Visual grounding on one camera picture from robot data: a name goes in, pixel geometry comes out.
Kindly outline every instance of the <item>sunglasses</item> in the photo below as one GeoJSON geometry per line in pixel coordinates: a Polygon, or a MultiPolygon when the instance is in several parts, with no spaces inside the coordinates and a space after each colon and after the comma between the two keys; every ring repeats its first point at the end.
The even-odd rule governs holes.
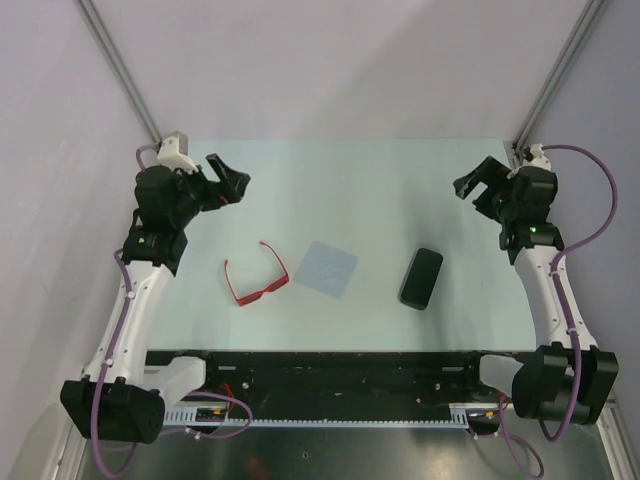
{"type": "Polygon", "coordinates": [[[263,290],[259,290],[257,292],[250,293],[249,295],[245,295],[244,297],[238,298],[236,296],[236,292],[233,290],[233,287],[231,286],[231,280],[229,280],[229,260],[225,260],[224,275],[225,277],[227,277],[227,283],[229,284],[229,289],[231,290],[231,294],[233,295],[233,298],[236,299],[236,303],[241,307],[244,307],[245,305],[249,305],[250,303],[253,303],[257,300],[260,300],[262,298],[262,295],[264,295],[265,293],[275,292],[279,288],[282,288],[287,283],[289,283],[289,272],[287,272],[287,268],[284,266],[284,263],[282,263],[282,260],[280,259],[276,251],[271,247],[271,245],[265,242],[260,242],[260,245],[264,245],[265,247],[267,247],[269,250],[273,252],[273,254],[278,259],[278,262],[280,263],[282,270],[284,270],[284,275],[280,277],[278,280],[276,280],[275,282],[271,283],[269,286],[267,286],[267,288],[263,290]]]}

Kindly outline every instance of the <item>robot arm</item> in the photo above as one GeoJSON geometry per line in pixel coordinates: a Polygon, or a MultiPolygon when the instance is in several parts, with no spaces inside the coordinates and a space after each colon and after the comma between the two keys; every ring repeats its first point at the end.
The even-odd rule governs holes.
{"type": "Polygon", "coordinates": [[[201,211],[242,200],[250,177],[207,156],[220,182],[207,180],[187,156],[187,138],[170,134],[158,152],[160,165],[136,176],[138,208],[122,249],[123,279],[100,346],[81,380],[67,380],[60,400],[78,430],[90,438],[92,402],[107,366],[100,393],[98,437],[151,443],[164,412],[205,382],[205,362],[181,357],[153,374],[145,358],[156,312],[178,271],[187,245],[185,227],[201,211]],[[110,352],[112,339],[116,338],[110,352]]]}
{"type": "Polygon", "coordinates": [[[514,170],[487,157],[473,172],[454,182],[456,195],[465,199],[479,184],[486,190],[473,202],[488,218],[502,225],[500,248],[508,253],[524,285],[533,318],[535,352],[524,362],[505,355],[484,355],[480,380],[512,397],[523,418],[562,420],[569,405],[575,365],[570,328],[553,276],[561,283],[578,334],[582,374],[571,422],[595,423],[618,372],[613,353],[603,352],[589,332],[576,304],[565,260],[552,273],[552,263],[564,249],[559,230],[547,221],[558,191],[556,175],[541,146],[526,151],[526,160],[514,170]]]}

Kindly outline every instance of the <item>wire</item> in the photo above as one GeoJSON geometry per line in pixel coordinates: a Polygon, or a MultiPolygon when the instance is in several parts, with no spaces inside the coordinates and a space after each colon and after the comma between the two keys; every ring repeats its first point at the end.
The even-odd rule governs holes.
{"type": "Polygon", "coordinates": [[[525,473],[525,475],[527,475],[527,477],[533,478],[535,480],[540,480],[542,477],[544,477],[544,463],[542,462],[542,458],[540,457],[538,452],[536,452],[535,448],[533,448],[533,446],[529,442],[527,442],[524,438],[522,438],[522,437],[520,437],[518,435],[514,435],[513,433],[509,433],[507,431],[507,425],[506,425],[506,423],[504,421],[504,413],[503,413],[507,408],[507,406],[505,404],[506,397],[501,392],[498,393],[498,397],[499,397],[499,400],[498,400],[498,416],[499,416],[499,419],[500,419],[500,425],[502,426],[502,432],[496,432],[494,434],[488,433],[488,434],[479,435],[479,434],[477,434],[476,432],[473,431],[473,428],[471,428],[471,426],[469,426],[468,432],[471,435],[473,435],[474,439],[489,438],[489,437],[491,437],[491,438],[504,438],[505,443],[507,444],[507,448],[509,449],[509,453],[511,453],[511,456],[515,460],[515,462],[518,465],[518,467],[520,468],[520,470],[522,470],[525,473]],[[523,449],[529,450],[531,452],[531,454],[534,456],[534,458],[538,462],[538,468],[540,470],[539,473],[535,474],[535,473],[531,472],[527,468],[527,466],[522,462],[522,460],[520,460],[520,458],[518,458],[518,456],[516,455],[515,450],[513,449],[513,442],[516,442],[523,449]]]}
{"type": "Polygon", "coordinates": [[[538,454],[538,452],[536,452],[533,446],[529,442],[527,442],[524,438],[519,437],[517,435],[513,435],[507,431],[507,424],[504,421],[504,410],[506,408],[506,406],[503,408],[504,399],[505,399],[504,395],[500,395],[500,400],[498,401],[498,407],[499,407],[498,416],[500,417],[500,425],[502,425],[502,433],[499,434],[499,436],[504,438],[504,441],[507,444],[507,448],[509,449],[509,452],[511,453],[511,456],[513,457],[513,459],[518,464],[518,467],[520,467],[520,470],[522,470],[530,478],[541,479],[542,477],[544,477],[544,464],[542,463],[542,458],[540,458],[540,455],[538,454]],[[532,473],[527,468],[527,466],[524,463],[522,463],[520,458],[518,458],[515,450],[513,449],[512,442],[519,443],[520,446],[529,450],[533,454],[535,459],[538,461],[538,467],[540,467],[540,472],[537,475],[532,473]]]}
{"type": "Polygon", "coordinates": [[[138,162],[138,166],[140,167],[140,170],[144,170],[147,168],[145,167],[144,162],[142,161],[142,152],[145,152],[147,150],[153,150],[157,152],[158,145],[156,143],[150,143],[149,145],[143,145],[142,147],[138,147],[138,149],[136,150],[136,162],[138,162]]]}
{"type": "Polygon", "coordinates": [[[582,349],[580,348],[580,339],[578,337],[578,332],[576,331],[576,321],[573,317],[573,313],[571,311],[571,306],[569,305],[569,299],[567,298],[567,293],[564,290],[564,286],[562,285],[562,280],[560,279],[560,275],[558,272],[558,265],[560,261],[566,257],[571,252],[575,252],[577,249],[584,247],[588,243],[591,243],[596,238],[598,238],[602,233],[609,228],[613,218],[618,210],[618,187],[616,185],[616,181],[613,178],[613,174],[609,170],[609,168],[605,165],[605,163],[596,157],[593,153],[585,150],[584,148],[576,147],[573,145],[548,145],[542,148],[543,151],[548,150],[571,150],[574,152],[582,153],[587,156],[591,160],[595,162],[598,167],[604,172],[609,181],[609,186],[611,187],[611,209],[609,210],[609,215],[607,219],[602,224],[602,226],[596,230],[594,233],[589,235],[584,240],[581,240],[577,243],[574,243],[570,247],[567,247],[563,251],[559,252],[551,261],[551,271],[549,275],[553,278],[553,284],[558,293],[558,301],[562,307],[562,312],[564,313],[565,320],[567,322],[567,332],[569,333],[569,337],[571,338],[571,346],[574,352],[574,367],[573,367],[573,384],[571,386],[571,395],[569,397],[569,404],[567,405],[567,411],[558,427],[558,430],[555,434],[549,433],[547,426],[544,421],[540,420],[540,428],[542,429],[542,433],[545,438],[550,442],[555,442],[563,437],[567,428],[569,428],[569,423],[571,422],[571,417],[573,416],[573,412],[575,410],[576,404],[578,402],[578,393],[580,391],[580,378],[582,376],[582,349]]]}
{"type": "MultiPolygon", "coordinates": [[[[223,383],[222,385],[220,385],[220,388],[222,388],[222,390],[224,390],[231,398],[236,398],[236,396],[233,394],[233,390],[231,390],[231,386],[228,383],[223,383]]],[[[235,406],[236,404],[232,403],[227,413],[231,413],[233,411],[233,407],[235,406]]]]}
{"type": "MultiPolygon", "coordinates": [[[[116,471],[112,471],[106,466],[104,462],[104,458],[102,457],[102,452],[100,451],[100,440],[98,438],[98,413],[100,409],[100,398],[102,396],[102,389],[104,388],[104,383],[107,376],[107,371],[109,369],[109,364],[113,360],[112,358],[113,352],[115,351],[116,345],[118,344],[118,339],[120,337],[120,334],[122,333],[122,328],[124,326],[125,319],[127,318],[127,314],[129,313],[129,307],[131,306],[131,299],[133,298],[133,295],[132,295],[133,291],[131,287],[131,277],[129,276],[127,267],[125,266],[124,262],[120,258],[121,253],[122,253],[122,249],[116,250],[113,254],[113,258],[115,258],[116,263],[118,264],[118,268],[120,269],[120,272],[122,273],[122,277],[124,279],[124,285],[125,285],[124,303],[122,305],[122,310],[120,311],[120,316],[118,317],[118,322],[116,323],[116,327],[113,331],[113,335],[111,336],[111,340],[109,341],[109,345],[105,352],[104,362],[102,364],[102,367],[100,368],[100,374],[98,375],[98,381],[96,382],[96,388],[93,394],[93,400],[91,402],[91,417],[90,417],[91,447],[93,450],[93,456],[95,458],[96,464],[100,472],[105,477],[112,478],[112,479],[120,477],[129,469],[129,467],[131,466],[131,463],[133,462],[133,457],[139,445],[138,443],[134,443],[130,447],[108,448],[109,451],[128,451],[129,452],[122,467],[120,467],[120,469],[116,471]]],[[[248,416],[247,423],[245,423],[238,430],[235,430],[231,433],[222,434],[222,435],[210,435],[206,433],[195,432],[194,435],[196,439],[199,439],[201,437],[210,438],[210,439],[224,439],[224,438],[235,437],[236,435],[241,434],[247,428],[249,428],[249,426],[251,426],[251,423],[253,422],[253,412],[251,411],[251,408],[249,408],[249,406],[246,403],[244,403],[242,400],[238,400],[233,396],[225,396],[217,393],[209,393],[209,392],[201,392],[201,391],[193,391],[187,395],[187,397],[192,397],[192,396],[209,397],[209,398],[215,398],[218,400],[231,402],[234,405],[239,405],[240,407],[242,407],[247,412],[247,416],[248,416]]],[[[166,435],[171,435],[171,434],[181,433],[181,432],[193,433],[193,430],[188,428],[163,430],[162,432],[160,432],[158,436],[163,437],[166,435]]]]}
{"type": "Polygon", "coordinates": [[[96,389],[93,393],[93,401],[91,402],[91,420],[90,420],[90,431],[91,431],[91,447],[93,449],[93,456],[96,460],[96,464],[98,465],[98,469],[100,472],[107,478],[118,478],[127,469],[131,466],[131,462],[133,461],[133,455],[138,449],[138,444],[134,443],[131,446],[131,450],[129,451],[129,455],[120,467],[119,470],[115,472],[109,470],[109,468],[105,465],[104,459],[102,458],[102,453],[100,452],[100,440],[98,438],[98,411],[100,409],[100,398],[102,396],[102,388],[104,387],[104,381],[107,376],[107,370],[109,365],[107,362],[112,360],[113,351],[116,348],[116,344],[118,343],[118,338],[120,337],[120,333],[122,332],[122,327],[124,326],[124,321],[127,318],[127,313],[129,313],[129,306],[131,305],[131,297],[132,293],[131,289],[131,277],[129,277],[129,272],[127,272],[127,268],[124,265],[124,262],[120,258],[120,254],[122,253],[122,249],[116,250],[113,254],[113,258],[115,258],[116,263],[118,264],[118,268],[120,268],[120,272],[122,272],[122,277],[124,279],[125,285],[125,297],[124,304],[122,305],[122,310],[120,311],[120,317],[118,318],[118,323],[116,323],[116,328],[113,331],[113,335],[111,336],[111,340],[109,341],[109,346],[107,347],[107,351],[104,356],[104,362],[102,367],[100,368],[100,374],[98,375],[98,381],[96,383],[96,389]]]}

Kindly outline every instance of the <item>purple cable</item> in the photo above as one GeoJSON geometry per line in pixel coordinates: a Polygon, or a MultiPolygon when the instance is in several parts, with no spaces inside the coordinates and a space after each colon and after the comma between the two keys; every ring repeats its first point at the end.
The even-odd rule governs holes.
{"type": "MultiPolygon", "coordinates": [[[[128,294],[132,291],[131,277],[129,276],[129,272],[127,271],[127,267],[125,266],[124,262],[120,259],[121,253],[122,253],[122,249],[116,250],[113,254],[113,258],[115,258],[116,263],[118,264],[118,268],[120,268],[120,272],[122,273],[122,277],[124,279],[124,285],[125,285],[124,304],[122,305],[122,311],[120,312],[118,323],[116,323],[116,328],[114,329],[113,335],[111,336],[111,340],[109,341],[109,346],[107,347],[107,351],[105,352],[105,357],[104,357],[105,363],[103,363],[102,367],[100,368],[100,374],[98,375],[96,389],[93,394],[93,401],[91,402],[90,431],[91,431],[91,446],[93,450],[93,456],[95,458],[96,464],[98,465],[98,469],[107,478],[118,478],[124,472],[126,472],[127,469],[131,466],[134,454],[138,449],[137,443],[134,443],[130,447],[107,448],[107,450],[112,452],[123,451],[123,450],[129,451],[129,454],[127,455],[127,458],[124,464],[122,465],[122,467],[120,467],[119,470],[116,470],[115,472],[113,472],[109,470],[109,468],[104,463],[104,458],[102,458],[102,453],[100,451],[100,440],[98,438],[98,411],[100,408],[100,397],[102,395],[102,389],[104,387],[104,382],[107,377],[107,371],[109,369],[109,366],[107,365],[106,362],[113,357],[113,352],[116,348],[116,345],[118,344],[118,338],[122,333],[122,328],[124,327],[124,321],[127,318],[127,313],[129,313],[129,307],[131,305],[131,298],[129,298],[128,296],[128,294]]],[[[219,395],[217,393],[200,392],[200,391],[193,391],[189,393],[189,395],[187,396],[210,397],[210,398],[216,398],[218,400],[232,402],[244,408],[244,410],[247,412],[247,415],[249,416],[247,423],[234,432],[227,433],[224,435],[209,435],[205,433],[199,433],[199,437],[210,438],[210,439],[223,439],[223,438],[235,437],[236,435],[239,435],[240,433],[244,432],[247,428],[249,428],[249,426],[253,422],[253,412],[251,411],[251,408],[249,408],[249,406],[246,403],[244,403],[242,400],[238,400],[237,398],[227,397],[226,395],[219,395]]],[[[164,430],[160,432],[159,436],[163,437],[166,435],[171,435],[173,433],[180,433],[184,431],[185,430],[182,428],[164,430]]]]}
{"type": "MultiPolygon", "coordinates": [[[[237,398],[233,398],[233,397],[227,397],[226,395],[219,395],[217,393],[209,393],[209,392],[201,392],[201,391],[193,391],[191,393],[189,393],[187,395],[187,397],[209,397],[209,398],[216,398],[218,400],[223,400],[226,402],[231,402],[231,403],[235,403],[236,405],[244,408],[245,412],[247,412],[248,415],[248,420],[247,423],[245,423],[242,427],[240,427],[238,430],[235,430],[231,433],[225,433],[223,435],[213,435],[213,434],[207,434],[207,433],[202,433],[200,432],[200,437],[202,438],[208,438],[208,439],[212,439],[212,440],[221,440],[221,439],[225,439],[225,438],[231,438],[231,437],[235,437],[236,435],[240,435],[242,432],[244,432],[247,428],[249,428],[249,426],[251,426],[251,423],[253,423],[253,412],[251,411],[251,408],[249,407],[249,405],[247,405],[246,403],[244,403],[242,400],[238,400],[237,398]]],[[[220,426],[224,426],[223,425],[224,420],[220,420],[220,426]]],[[[198,431],[197,430],[191,430],[188,428],[172,428],[169,430],[163,430],[160,432],[160,434],[158,435],[158,437],[166,437],[167,435],[173,435],[176,433],[193,433],[194,435],[198,435],[198,431]]],[[[106,447],[105,450],[109,451],[109,452],[126,452],[129,451],[131,449],[131,447],[127,446],[127,447],[106,447]]]]}
{"type": "Polygon", "coordinates": [[[542,477],[544,477],[544,463],[542,463],[542,458],[540,458],[540,455],[538,454],[538,452],[535,451],[535,449],[533,448],[533,446],[527,442],[524,438],[518,436],[518,435],[514,435],[512,433],[509,433],[507,431],[507,424],[504,421],[504,417],[503,417],[503,401],[504,398],[501,396],[500,400],[498,402],[498,415],[500,418],[500,425],[502,426],[502,432],[496,433],[496,434],[492,434],[492,433],[488,433],[488,434],[483,434],[483,435],[478,435],[476,432],[473,431],[473,429],[471,427],[469,427],[469,433],[472,434],[475,437],[478,438],[504,438],[506,444],[507,444],[507,448],[509,449],[509,452],[511,453],[511,456],[513,457],[513,459],[515,460],[516,464],[518,464],[518,467],[520,468],[520,470],[522,470],[525,475],[527,475],[529,478],[534,478],[536,480],[540,480],[542,477]],[[523,449],[525,450],[529,450],[533,456],[535,457],[536,461],[538,462],[538,467],[540,469],[540,473],[538,473],[537,475],[534,473],[531,473],[529,471],[529,469],[526,467],[526,465],[518,458],[518,456],[516,455],[515,450],[513,449],[513,443],[512,442],[516,442],[518,443],[523,449]]]}
{"type": "Polygon", "coordinates": [[[611,187],[611,210],[609,211],[609,215],[607,216],[607,219],[602,224],[602,226],[584,240],[581,240],[577,243],[574,243],[570,247],[565,248],[563,251],[558,253],[551,261],[551,272],[549,273],[549,275],[553,277],[553,284],[556,287],[556,291],[558,293],[558,301],[560,302],[562,312],[564,313],[565,319],[567,321],[567,331],[569,332],[569,336],[571,337],[571,346],[573,347],[575,356],[575,365],[573,368],[573,385],[571,387],[569,404],[567,406],[567,411],[565,412],[564,418],[562,419],[562,422],[560,423],[560,426],[558,427],[556,433],[554,435],[551,435],[549,433],[549,430],[547,429],[547,426],[542,420],[540,420],[540,428],[542,429],[542,433],[544,434],[545,438],[550,442],[555,442],[562,438],[562,436],[567,431],[567,428],[569,428],[569,423],[571,422],[573,411],[575,410],[576,403],[578,402],[578,393],[580,392],[580,378],[582,376],[582,349],[580,348],[580,339],[578,338],[578,332],[576,332],[575,330],[576,321],[573,318],[573,313],[571,312],[571,306],[569,305],[567,294],[564,291],[562,281],[560,280],[560,276],[558,275],[558,265],[560,264],[560,261],[569,253],[574,252],[578,248],[594,241],[596,238],[602,235],[602,233],[607,228],[609,228],[609,225],[611,225],[613,217],[615,216],[618,209],[618,187],[616,185],[615,179],[613,178],[613,174],[604,164],[604,162],[584,148],[575,147],[573,145],[548,145],[546,147],[543,147],[542,149],[543,151],[572,150],[574,152],[579,152],[583,155],[586,155],[591,160],[593,160],[596,165],[598,165],[598,167],[600,167],[600,169],[604,172],[604,174],[607,176],[607,180],[609,180],[609,186],[611,187]]]}
{"type": "Polygon", "coordinates": [[[147,168],[144,166],[144,162],[142,161],[142,152],[145,152],[147,150],[156,150],[157,148],[158,146],[155,143],[150,143],[149,145],[138,147],[138,149],[136,150],[136,162],[138,162],[140,170],[144,170],[145,168],[147,168]]]}
{"type": "Polygon", "coordinates": [[[538,454],[538,452],[536,452],[531,446],[531,444],[527,442],[524,438],[519,437],[517,435],[512,435],[509,432],[507,432],[507,424],[504,421],[504,413],[502,408],[503,404],[504,404],[504,397],[501,396],[500,400],[498,401],[498,416],[500,417],[500,425],[502,425],[502,433],[499,434],[499,436],[504,438],[504,441],[507,444],[507,448],[509,449],[509,452],[511,452],[511,456],[513,457],[513,459],[518,464],[518,467],[520,467],[520,470],[526,473],[528,477],[539,480],[542,477],[544,477],[544,464],[542,463],[542,459],[540,458],[540,455],[538,454]],[[522,447],[528,449],[533,454],[533,456],[538,461],[538,466],[540,467],[540,473],[535,475],[531,473],[529,469],[527,469],[525,464],[522,463],[522,461],[516,455],[516,452],[513,449],[513,444],[511,443],[512,440],[519,443],[522,447]]]}
{"type": "Polygon", "coordinates": [[[111,360],[113,357],[113,351],[116,348],[118,343],[118,338],[120,337],[120,333],[122,332],[122,327],[124,326],[124,321],[127,318],[127,313],[129,312],[129,306],[131,305],[131,298],[129,298],[129,293],[131,292],[131,278],[129,277],[129,272],[127,272],[127,268],[124,263],[120,259],[120,253],[122,253],[122,249],[116,250],[113,254],[113,258],[116,259],[116,263],[120,268],[120,272],[122,272],[122,277],[124,278],[125,285],[125,297],[124,304],[122,305],[122,311],[120,312],[120,317],[118,318],[118,323],[116,323],[116,328],[113,330],[113,335],[111,336],[111,340],[109,341],[109,346],[107,347],[107,351],[105,352],[104,358],[105,362],[102,364],[100,368],[100,375],[98,376],[98,382],[96,383],[96,389],[93,393],[93,401],[91,402],[91,446],[93,448],[93,456],[95,457],[96,464],[98,465],[98,469],[100,472],[107,478],[118,478],[122,475],[127,468],[131,465],[133,460],[133,455],[138,448],[138,444],[134,443],[131,446],[131,451],[129,455],[127,455],[127,459],[124,462],[124,465],[117,471],[112,472],[105,465],[104,459],[102,458],[102,454],[100,453],[100,440],[98,439],[98,411],[100,409],[100,397],[102,395],[102,387],[104,387],[104,381],[107,377],[107,370],[109,366],[107,365],[107,361],[111,360]]]}

